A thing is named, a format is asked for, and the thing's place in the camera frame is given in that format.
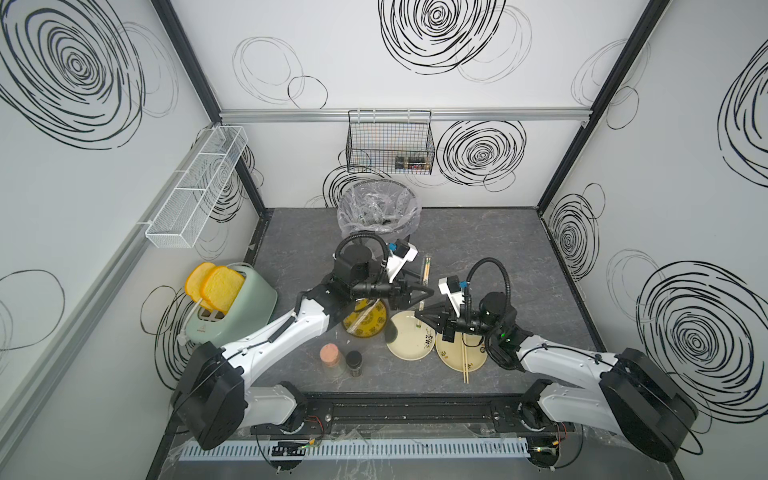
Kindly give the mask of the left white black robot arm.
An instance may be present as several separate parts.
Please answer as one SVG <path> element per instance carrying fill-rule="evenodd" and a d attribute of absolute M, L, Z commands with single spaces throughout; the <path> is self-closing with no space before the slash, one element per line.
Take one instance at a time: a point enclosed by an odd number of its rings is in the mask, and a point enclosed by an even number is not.
<path fill-rule="evenodd" d="M 196 348 L 172 396 L 172 419 L 203 450 L 218 447 L 243 428 L 301 430 L 306 397 L 289 382 L 257 387 L 255 381 L 287 354 L 340 324 L 360 300 L 384 300 L 406 310 L 431 297 L 433 289 L 406 267 L 417 255 L 408 239 L 388 243 L 371 231 L 343 239 L 333 254 L 332 271 L 301 292 L 290 311 L 222 347 L 206 342 Z"/>

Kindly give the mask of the bamboo chopsticks pair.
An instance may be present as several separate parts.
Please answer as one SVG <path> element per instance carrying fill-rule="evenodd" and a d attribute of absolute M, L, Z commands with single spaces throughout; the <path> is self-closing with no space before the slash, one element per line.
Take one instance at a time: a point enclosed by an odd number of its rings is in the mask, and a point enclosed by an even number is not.
<path fill-rule="evenodd" d="M 460 348 L 461 348 L 461 369 L 464 384 L 469 384 L 469 371 L 468 371 L 468 358 L 467 358 L 467 346 L 464 341 L 464 335 L 460 336 Z"/>

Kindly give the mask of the chopsticks green tip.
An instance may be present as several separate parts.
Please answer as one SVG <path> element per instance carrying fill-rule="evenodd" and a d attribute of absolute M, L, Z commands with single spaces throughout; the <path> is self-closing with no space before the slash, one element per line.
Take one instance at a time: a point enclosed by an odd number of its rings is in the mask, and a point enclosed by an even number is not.
<path fill-rule="evenodd" d="M 431 261 L 432 261 L 432 257 L 429 254 L 426 254 L 423 258 L 422 272 L 421 272 L 421 284 L 423 286 L 427 286 L 429 283 Z"/>

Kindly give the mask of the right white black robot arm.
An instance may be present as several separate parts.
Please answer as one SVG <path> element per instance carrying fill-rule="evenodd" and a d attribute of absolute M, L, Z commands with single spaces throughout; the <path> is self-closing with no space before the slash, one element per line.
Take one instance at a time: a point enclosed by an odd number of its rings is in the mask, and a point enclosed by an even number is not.
<path fill-rule="evenodd" d="M 517 323 L 511 303 L 511 280 L 498 268 L 503 291 L 472 300 L 472 280 L 450 276 L 440 280 L 445 299 L 418 311 L 448 341 L 458 333 L 479 335 L 488 357 L 507 371 L 539 375 L 518 407 L 524 426 L 540 431 L 555 423 L 574 423 L 622 435 L 646 456 L 670 462 L 692 436 L 698 409 L 691 398 L 655 363 L 637 349 L 619 354 L 563 345 L 536 335 Z"/>

